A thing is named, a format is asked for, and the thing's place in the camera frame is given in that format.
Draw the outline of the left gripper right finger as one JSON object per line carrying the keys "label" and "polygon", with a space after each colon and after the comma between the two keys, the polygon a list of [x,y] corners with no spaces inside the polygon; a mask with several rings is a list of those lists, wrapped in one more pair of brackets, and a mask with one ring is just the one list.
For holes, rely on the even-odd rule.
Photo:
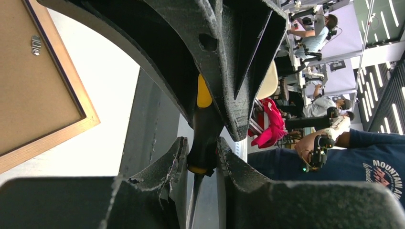
{"label": "left gripper right finger", "polygon": [[402,229],[393,193],[365,182],[273,181],[217,141],[222,229]]}

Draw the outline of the person in navy shirt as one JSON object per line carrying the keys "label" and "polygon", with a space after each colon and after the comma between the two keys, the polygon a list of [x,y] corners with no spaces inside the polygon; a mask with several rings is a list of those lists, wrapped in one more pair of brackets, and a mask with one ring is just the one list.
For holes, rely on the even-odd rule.
{"label": "person in navy shirt", "polygon": [[316,133],[300,140],[295,149],[277,148],[250,153],[248,164],[264,176],[279,181],[366,181],[383,185],[405,203],[405,137],[399,134],[350,129],[327,152],[318,171],[304,172],[303,159],[313,149]]}

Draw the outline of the seated person light shirt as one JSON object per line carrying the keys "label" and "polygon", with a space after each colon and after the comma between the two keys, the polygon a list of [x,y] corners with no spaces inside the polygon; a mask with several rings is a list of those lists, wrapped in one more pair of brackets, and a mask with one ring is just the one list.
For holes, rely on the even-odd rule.
{"label": "seated person light shirt", "polygon": [[323,44],[328,37],[329,31],[333,30],[338,24],[338,18],[334,14],[323,16],[323,19],[325,26],[318,34],[314,28],[304,25],[302,18],[297,18],[294,20],[294,22],[297,22],[304,28],[304,30],[295,30],[293,27],[291,27],[291,29],[287,31],[288,34],[293,34],[302,38],[302,46],[294,51],[295,57],[302,60],[314,58],[313,55],[306,55],[305,49],[308,50],[308,53],[316,53],[322,49]]}

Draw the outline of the red pink cloth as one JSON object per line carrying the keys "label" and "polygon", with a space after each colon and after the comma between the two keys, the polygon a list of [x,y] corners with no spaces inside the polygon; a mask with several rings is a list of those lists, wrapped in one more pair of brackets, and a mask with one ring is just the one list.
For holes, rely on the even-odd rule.
{"label": "red pink cloth", "polygon": [[259,112],[256,123],[263,128],[263,132],[254,134],[252,130],[249,130],[248,136],[256,136],[256,138],[252,140],[251,146],[257,146],[262,149],[273,146],[288,133],[285,130],[285,122],[275,101],[270,98],[265,98],[259,100],[259,102],[263,106],[263,111]]}

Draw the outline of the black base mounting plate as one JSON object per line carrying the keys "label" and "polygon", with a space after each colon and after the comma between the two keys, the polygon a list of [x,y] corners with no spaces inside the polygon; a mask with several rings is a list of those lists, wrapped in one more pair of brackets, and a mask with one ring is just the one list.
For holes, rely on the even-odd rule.
{"label": "black base mounting plate", "polygon": [[171,99],[140,70],[119,174],[130,177],[164,155],[177,137],[179,117]]}

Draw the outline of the blue wooden photo frame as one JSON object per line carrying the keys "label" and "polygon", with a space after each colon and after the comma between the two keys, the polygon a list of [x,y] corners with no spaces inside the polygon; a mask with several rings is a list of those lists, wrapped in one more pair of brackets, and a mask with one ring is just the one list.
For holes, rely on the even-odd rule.
{"label": "blue wooden photo frame", "polygon": [[34,0],[1,1],[1,172],[99,123],[48,10]]}

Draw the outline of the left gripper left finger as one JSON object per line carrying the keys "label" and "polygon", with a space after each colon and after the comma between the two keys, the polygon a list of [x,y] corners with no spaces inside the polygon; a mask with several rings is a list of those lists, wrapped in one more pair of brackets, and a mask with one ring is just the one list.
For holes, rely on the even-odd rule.
{"label": "left gripper left finger", "polygon": [[183,229],[187,138],[130,178],[23,177],[0,188],[3,229]]}

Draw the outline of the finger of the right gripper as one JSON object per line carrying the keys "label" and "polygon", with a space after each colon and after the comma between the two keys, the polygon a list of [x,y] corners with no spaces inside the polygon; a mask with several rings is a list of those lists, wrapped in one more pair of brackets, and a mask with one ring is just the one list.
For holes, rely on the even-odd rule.
{"label": "finger of the right gripper", "polygon": [[202,76],[234,141],[247,135],[253,102],[283,40],[287,16],[271,0],[219,0],[212,7],[214,34],[201,34],[211,62]]}
{"label": "finger of the right gripper", "polygon": [[198,66],[177,32],[142,0],[42,0],[40,4],[100,33],[134,59],[190,126],[223,125],[197,111]]}

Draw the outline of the yellow black screwdriver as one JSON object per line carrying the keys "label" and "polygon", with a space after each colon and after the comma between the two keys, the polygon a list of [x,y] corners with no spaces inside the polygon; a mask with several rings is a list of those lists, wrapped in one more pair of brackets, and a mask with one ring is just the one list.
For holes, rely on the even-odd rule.
{"label": "yellow black screwdriver", "polygon": [[187,228],[194,226],[195,213],[205,176],[216,168],[217,139],[223,124],[204,77],[199,74],[193,113],[193,144],[187,156],[187,169],[194,173],[194,182],[187,215]]}

